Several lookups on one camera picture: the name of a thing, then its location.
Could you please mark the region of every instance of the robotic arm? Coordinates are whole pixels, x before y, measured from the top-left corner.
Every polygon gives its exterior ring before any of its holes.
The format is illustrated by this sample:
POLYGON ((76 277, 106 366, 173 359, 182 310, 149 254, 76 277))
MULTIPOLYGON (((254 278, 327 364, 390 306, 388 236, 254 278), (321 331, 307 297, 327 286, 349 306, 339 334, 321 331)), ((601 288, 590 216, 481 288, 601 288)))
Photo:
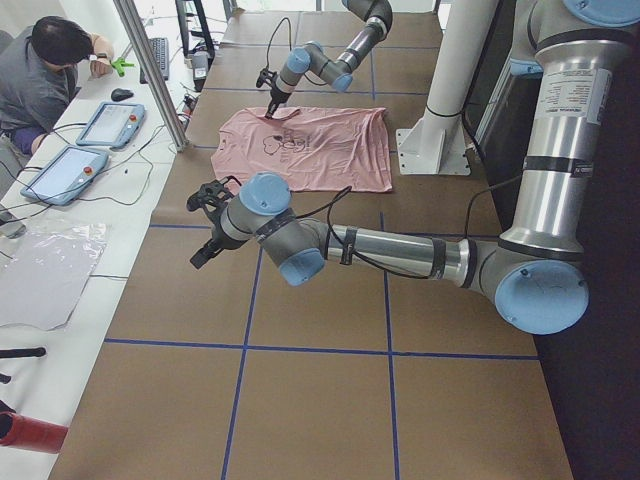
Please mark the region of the robotic arm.
POLYGON ((282 66, 280 74, 267 68, 260 71, 256 87, 265 83, 271 87, 271 102, 266 118, 272 118, 278 106, 286 103, 295 91, 300 79, 312 72, 338 92, 345 92, 352 73, 360 66, 373 47, 387 38, 393 14, 387 0, 342 0, 343 5, 366 22, 362 31, 353 39, 336 62, 328 58, 317 42, 307 42, 294 48, 282 66))
POLYGON ((512 55, 527 74, 539 68, 543 76, 513 226, 498 242, 446 242, 297 218, 286 182, 260 173, 238 196, 225 178, 190 197, 188 209, 204 208, 214 224, 192 263, 199 268, 255 237, 291 285, 308 281, 325 260, 364 263, 474 290, 529 333, 576 323, 589 297, 577 268, 583 249, 576 227, 611 72, 630 53, 640 3, 520 0, 517 7, 512 55))

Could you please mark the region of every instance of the clear plastic sheet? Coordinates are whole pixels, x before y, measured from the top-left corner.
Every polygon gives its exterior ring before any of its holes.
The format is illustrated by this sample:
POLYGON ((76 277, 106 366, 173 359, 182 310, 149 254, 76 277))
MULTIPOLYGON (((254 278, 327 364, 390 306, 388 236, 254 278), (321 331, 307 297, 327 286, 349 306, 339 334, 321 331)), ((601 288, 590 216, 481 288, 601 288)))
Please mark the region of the clear plastic sheet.
POLYGON ((104 224, 34 223, 0 271, 0 326, 67 323, 106 247, 104 224))

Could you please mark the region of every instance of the green object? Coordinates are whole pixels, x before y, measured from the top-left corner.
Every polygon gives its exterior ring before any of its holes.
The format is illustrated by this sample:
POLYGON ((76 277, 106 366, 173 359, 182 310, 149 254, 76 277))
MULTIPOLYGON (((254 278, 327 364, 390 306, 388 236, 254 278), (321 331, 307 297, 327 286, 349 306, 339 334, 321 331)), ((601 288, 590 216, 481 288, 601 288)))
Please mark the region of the green object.
POLYGON ((124 69, 125 67, 133 67, 135 66, 133 63, 127 63, 127 61, 120 57, 117 60, 111 62, 111 66, 116 69, 119 77, 124 77, 124 69))

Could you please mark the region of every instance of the gray shirt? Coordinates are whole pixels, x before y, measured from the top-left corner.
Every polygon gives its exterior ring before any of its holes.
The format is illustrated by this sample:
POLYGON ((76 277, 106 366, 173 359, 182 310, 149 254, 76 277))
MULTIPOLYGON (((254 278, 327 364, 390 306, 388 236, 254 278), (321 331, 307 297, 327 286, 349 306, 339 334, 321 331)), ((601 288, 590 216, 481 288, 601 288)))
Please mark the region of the gray shirt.
POLYGON ((50 132, 75 92, 77 67, 49 70, 33 50, 32 29, 25 29, 0 54, 2 130, 39 125, 50 132))

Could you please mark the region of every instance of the man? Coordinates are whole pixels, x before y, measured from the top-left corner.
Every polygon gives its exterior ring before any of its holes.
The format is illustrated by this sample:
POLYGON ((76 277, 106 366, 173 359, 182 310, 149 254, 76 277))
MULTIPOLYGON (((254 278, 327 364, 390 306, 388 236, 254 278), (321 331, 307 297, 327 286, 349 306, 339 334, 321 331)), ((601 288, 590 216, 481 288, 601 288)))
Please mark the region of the man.
POLYGON ((112 71, 113 46, 60 17, 43 17, 0 54, 0 130, 32 155, 76 92, 77 64, 91 60, 91 75, 112 71))

